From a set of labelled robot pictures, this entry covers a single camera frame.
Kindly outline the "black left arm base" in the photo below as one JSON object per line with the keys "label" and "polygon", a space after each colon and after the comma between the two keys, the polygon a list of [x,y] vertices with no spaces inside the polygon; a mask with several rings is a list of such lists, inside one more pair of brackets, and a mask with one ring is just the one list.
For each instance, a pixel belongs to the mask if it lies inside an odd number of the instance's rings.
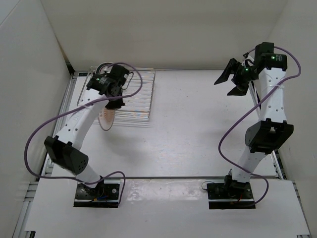
{"label": "black left arm base", "polygon": [[104,180],[96,187],[78,183],[73,207],[77,208],[118,208],[120,200],[120,180]]}

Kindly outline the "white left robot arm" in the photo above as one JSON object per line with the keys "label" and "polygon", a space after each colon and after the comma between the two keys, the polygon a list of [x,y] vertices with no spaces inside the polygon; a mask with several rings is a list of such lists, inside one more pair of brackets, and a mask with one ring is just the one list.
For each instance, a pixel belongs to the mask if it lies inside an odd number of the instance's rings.
{"label": "white left robot arm", "polygon": [[103,130],[111,129],[115,110],[124,106],[121,95],[126,77],[126,73],[93,74],[84,91],[81,109],[71,113],[55,137],[48,136],[44,141],[51,160],[74,175],[92,198],[101,197],[104,186],[100,183],[102,177],[90,167],[89,158],[81,152],[81,147],[96,119]]}

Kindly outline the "green red rimmed white plate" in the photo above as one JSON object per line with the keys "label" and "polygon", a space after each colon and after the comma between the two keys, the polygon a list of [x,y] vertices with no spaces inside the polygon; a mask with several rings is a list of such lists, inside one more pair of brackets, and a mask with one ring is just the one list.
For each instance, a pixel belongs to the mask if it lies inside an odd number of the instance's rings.
{"label": "green red rimmed white plate", "polygon": [[111,62],[104,62],[104,63],[101,63],[97,69],[95,70],[95,73],[96,74],[103,74],[105,72],[105,70],[107,69],[108,66],[112,65]]}

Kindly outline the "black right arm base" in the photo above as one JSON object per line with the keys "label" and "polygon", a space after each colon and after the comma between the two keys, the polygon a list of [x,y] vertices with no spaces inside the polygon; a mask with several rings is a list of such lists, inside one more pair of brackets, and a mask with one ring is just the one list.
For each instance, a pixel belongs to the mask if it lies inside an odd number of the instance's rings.
{"label": "black right arm base", "polygon": [[223,182],[205,181],[201,189],[208,194],[210,210],[255,209],[255,200],[251,186],[245,190],[225,190]]}

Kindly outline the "orange sunburst plate front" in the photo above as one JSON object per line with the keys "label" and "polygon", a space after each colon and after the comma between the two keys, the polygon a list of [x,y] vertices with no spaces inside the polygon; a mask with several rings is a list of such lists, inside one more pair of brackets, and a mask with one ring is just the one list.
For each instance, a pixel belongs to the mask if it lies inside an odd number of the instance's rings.
{"label": "orange sunburst plate front", "polygon": [[102,130],[108,131],[111,129],[115,118],[115,110],[103,108],[98,116],[99,124]]}

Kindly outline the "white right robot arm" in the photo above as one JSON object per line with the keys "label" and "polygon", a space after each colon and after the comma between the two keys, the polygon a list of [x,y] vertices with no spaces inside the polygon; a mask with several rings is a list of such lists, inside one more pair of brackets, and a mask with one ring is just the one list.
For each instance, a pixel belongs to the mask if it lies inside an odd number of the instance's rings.
{"label": "white right robot arm", "polygon": [[222,186],[223,194],[234,198],[248,189],[254,171],[267,155],[279,149],[294,132],[294,126],[289,124],[284,112],[284,90],[282,87],[288,67],[286,55],[275,54],[265,50],[256,53],[254,59],[245,58],[239,62],[231,58],[216,81],[223,83],[233,75],[235,87],[229,96],[246,95],[250,82],[258,82],[260,101],[254,110],[260,109],[258,121],[249,127],[245,133],[245,149],[238,162],[225,176]]}

